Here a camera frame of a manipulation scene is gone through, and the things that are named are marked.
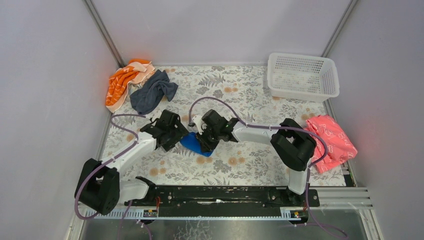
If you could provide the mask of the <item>blue towel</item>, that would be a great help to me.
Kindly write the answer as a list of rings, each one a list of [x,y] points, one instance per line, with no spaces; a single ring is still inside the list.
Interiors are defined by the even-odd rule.
[[[195,132],[189,132],[188,135],[184,136],[180,141],[180,144],[185,147],[186,149],[205,156],[210,157],[213,154],[213,151],[202,151],[200,142],[196,138]]]

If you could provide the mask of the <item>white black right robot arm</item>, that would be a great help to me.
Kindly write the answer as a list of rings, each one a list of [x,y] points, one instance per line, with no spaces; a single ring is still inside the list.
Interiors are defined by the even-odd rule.
[[[215,110],[191,122],[197,127],[195,137],[202,154],[211,153],[220,142],[252,142],[274,148],[282,162],[289,168],[288,190],[302,195],[307,188],[307,167],[314,154],[316,141],[293,119],[286,118],[279,126],[253,127],[239,119],[225,119]]]

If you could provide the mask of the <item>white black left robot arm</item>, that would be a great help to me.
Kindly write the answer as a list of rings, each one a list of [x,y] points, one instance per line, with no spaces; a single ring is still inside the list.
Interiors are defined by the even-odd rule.
[[[74,194],[74,210],[80,219],[85,217],[79,212],[79,203],[97,215],[107,215],[116,205],[144,199],[155,184],[142,177],[124,181],[122,175],[136,160],[159,148],[169,151],[189,134],[180,116],[169,110],[163,110],[138,132],[129,133],[134,139],[119,152],[101,160],[90,158],[84,163]]]

